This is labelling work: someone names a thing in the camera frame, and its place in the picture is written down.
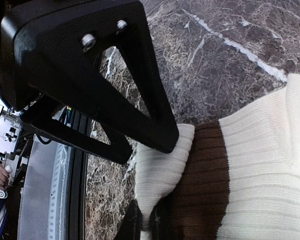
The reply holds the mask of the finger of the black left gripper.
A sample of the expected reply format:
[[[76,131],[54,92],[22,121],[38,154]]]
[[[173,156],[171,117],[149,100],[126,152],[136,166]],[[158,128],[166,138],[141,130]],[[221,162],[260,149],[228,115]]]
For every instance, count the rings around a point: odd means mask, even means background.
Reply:
[[[60,102],[43,96],[21,114],[22,127],[55,142],[120,165],[124,165],[129,160],[133,150],[123,134],[102,124],[101,127],[110,140],[110,144],[91,138],[52,118],[61,106]]]
[[[38,94],[148,147],[170,153],[179,138],[138,0],[32,0],[0,23],[0,93],[16,110]],[[131,105],[93,66],[119,49],[149,115]]]

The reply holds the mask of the beige and brown sock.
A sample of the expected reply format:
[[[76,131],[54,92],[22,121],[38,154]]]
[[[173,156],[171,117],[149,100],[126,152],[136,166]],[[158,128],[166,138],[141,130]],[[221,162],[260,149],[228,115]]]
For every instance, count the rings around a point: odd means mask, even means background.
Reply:
[[[170,154],[136,147],[143,240],[300,240],[300,74],[199,126],[179,124]]]

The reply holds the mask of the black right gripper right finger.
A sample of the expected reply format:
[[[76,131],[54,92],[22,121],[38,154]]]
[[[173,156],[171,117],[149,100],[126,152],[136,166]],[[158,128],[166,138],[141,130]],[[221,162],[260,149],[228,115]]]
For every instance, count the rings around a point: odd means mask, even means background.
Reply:
[[[153,240],[182,240],[182,232],[173,228],[168,205],[161,199],[153,208],[150,215],[150,233]]]

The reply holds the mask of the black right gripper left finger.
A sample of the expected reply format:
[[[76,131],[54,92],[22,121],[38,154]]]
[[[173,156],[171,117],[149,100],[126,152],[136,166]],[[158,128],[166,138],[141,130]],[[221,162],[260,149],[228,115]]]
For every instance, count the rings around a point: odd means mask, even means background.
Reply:
[[[114,240],[140,240],[142,213],[136,199],[130,201]]]

